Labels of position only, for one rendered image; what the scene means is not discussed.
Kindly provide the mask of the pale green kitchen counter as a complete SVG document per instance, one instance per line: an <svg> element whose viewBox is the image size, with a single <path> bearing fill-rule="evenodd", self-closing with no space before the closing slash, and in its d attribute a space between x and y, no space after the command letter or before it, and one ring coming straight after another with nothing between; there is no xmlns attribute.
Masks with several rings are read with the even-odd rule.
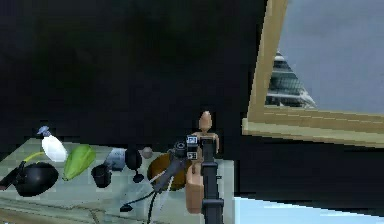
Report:
<svg viewBox="0 0 384 224"><path fill-rule="evenodd" d="M46 156L39 156L30 162L47 162L56 167L59 178L56 184L46 192L35 197L21 197L14 186L0 191L0 211L11 212L12 217L25 217L26 224L146 224L151 198L132 205L133 210L120 213L122 204L135 200L151 192L152 186L147 179L147 170L151 162L164 153L154 152L149 159L143 159L139 172L145 179L135 184L132 181L135 172L124 168L121 172L112 172L111 183L106 188L95 185L91 170L104 162L112 150L107 146L91 146L96 151L96 159L82 174L70 181L62 180L64 163L51 162ZM31 138L23 145L0 160L0 179L13 170L30 154L41 150L41 140ZM218 159L219 195L225 200L224 224L235 224L234 211L234 162ZM170 191L168 195L156 197L152 220L154 224L205 224L202 214L190 214L186 208L185 189ZM4 222L8 217L0 215Z"/></svg>

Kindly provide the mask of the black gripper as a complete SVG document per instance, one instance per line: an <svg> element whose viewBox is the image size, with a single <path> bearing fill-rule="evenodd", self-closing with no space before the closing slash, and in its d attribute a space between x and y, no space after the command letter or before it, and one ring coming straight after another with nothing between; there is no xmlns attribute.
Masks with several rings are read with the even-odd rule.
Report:
<svg viewBox="0 0 384 224"><path fill-rule="evenodd" d="M120 207L121 212L129 212L133 210L132 205L141 201L144 201L148 198L151 198L149 204L149 210L147 214L146 224L151 224L153 207L155 199L158 193L161 193L164 187L169 183L170 179L174 177L178 172L185 168L187 162L187 144L183 141L178 141L175 143L173 150L171 151L171 161L170 165L165 169L164 173L158 178L158 182L154 185L154 191L144 195L141 198L135 199L133 201L127 202Z"/></svg>

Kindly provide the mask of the yellow green utensil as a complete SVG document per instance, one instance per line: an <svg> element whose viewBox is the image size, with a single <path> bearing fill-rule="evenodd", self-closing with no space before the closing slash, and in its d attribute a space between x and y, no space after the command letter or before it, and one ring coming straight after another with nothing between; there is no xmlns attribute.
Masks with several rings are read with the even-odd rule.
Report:
<svg viewBox="0 0 384 224"><path fill-rule="evenodd" d="M36 153L33 153L33 154L30 154L29 156L27 156L26 158L24 158L21 162L21 164L25 164L27 163L28 161L30 161L31 159L37 157L37 156L43 156L45 155L44 152L36 152Z"/></svg>

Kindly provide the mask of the white spray bottle blue top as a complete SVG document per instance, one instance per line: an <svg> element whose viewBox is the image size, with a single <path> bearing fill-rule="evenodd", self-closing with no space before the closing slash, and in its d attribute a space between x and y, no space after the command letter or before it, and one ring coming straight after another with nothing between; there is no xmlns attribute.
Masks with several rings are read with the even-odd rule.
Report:
<svg viewBox="0 0 384 224"><path fill-rule="evenodd" d="M51 134L48 126L39 128L38 135L42 135L42 149L46 156L53 162L65 162L68 157L68 152L62 142Z"/></svg>

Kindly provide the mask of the black cup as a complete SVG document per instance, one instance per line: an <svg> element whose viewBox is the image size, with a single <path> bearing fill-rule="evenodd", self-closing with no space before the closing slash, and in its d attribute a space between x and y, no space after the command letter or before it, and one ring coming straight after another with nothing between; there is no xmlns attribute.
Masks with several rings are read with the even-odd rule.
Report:
<svg viewBox="0 0 384 224"><path fill-rule="evenodd" d="M111 172L105 164L95 166L91 171L91 175L98 188L106 188L111 183Z"/></svg>

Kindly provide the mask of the wooden framed window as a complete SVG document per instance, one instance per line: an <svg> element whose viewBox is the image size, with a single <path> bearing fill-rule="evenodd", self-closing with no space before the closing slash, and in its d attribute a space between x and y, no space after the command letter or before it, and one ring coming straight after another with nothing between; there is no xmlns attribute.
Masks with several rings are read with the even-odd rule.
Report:
<svg viewBox="0 0 384 224"><path fill-rule="evenodd" d="M242 133L384 148L384 115L267 106L267 91L288 0L268 0L256 60L247 116Z"/></svg>

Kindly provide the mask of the brown round bowl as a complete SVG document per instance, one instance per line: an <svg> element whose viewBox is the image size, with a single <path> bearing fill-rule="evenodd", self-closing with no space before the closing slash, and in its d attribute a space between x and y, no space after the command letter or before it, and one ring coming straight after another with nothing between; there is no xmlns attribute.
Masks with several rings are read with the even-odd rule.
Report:
<svg viewBox="0 0 384 224"><path fill-rule="evenodd" d="M151 180L153 177L163 172L169 165L170 156L168 154L161 154L150 163L147 170L147 178ZM171 191L177 191L185 187L186 173L190 166L191 162L187 161L185 167L175 175L170 188Z"/></svg>

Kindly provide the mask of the black wine glass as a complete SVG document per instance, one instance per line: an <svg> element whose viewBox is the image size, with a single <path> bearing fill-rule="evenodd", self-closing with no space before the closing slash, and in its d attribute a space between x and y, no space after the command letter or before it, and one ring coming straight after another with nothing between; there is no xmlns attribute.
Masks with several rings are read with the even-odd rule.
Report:
<svg viewBox="0 0 384 224"><path fill-rule="evenodd" d="M133 182L140 183L144 179L144 176L139 173L139 168L142 165L142 157L139 151L135 149L127 149L125 151L125 164L130 170L135 171Z"/></svg>

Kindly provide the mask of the wooden mannequin figure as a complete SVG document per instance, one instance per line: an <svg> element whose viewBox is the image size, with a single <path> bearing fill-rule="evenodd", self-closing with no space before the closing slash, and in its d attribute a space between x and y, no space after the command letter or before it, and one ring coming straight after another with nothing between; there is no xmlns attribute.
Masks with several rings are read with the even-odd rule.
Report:
<svg viewBox="0 0 384 224"><path fill-rule="evenodd" d="M194 132L198 138L210 137L216 141L216 152L219 152L219 136L216 133L211 133L212 116L209 111L204 111L199 119L199 132ZM197 158L192 160L191 166L186 173L185 198L186 208L191 214L201 212L202 200L204 198L204 182L201 175L201 164L204 161L203 150L197 148Z"/></svg>

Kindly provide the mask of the green lettuce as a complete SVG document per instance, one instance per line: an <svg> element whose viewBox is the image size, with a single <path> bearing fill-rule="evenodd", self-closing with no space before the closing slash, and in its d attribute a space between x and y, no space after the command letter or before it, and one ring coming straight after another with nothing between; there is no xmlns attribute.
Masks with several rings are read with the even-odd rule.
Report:
<svg viewBox="0 0 384 224"><path fill-rule="evenodd" d="M96 151L90 145L79 145L68 155L62 179L69 181L83 173L95 160Z"/></svg>

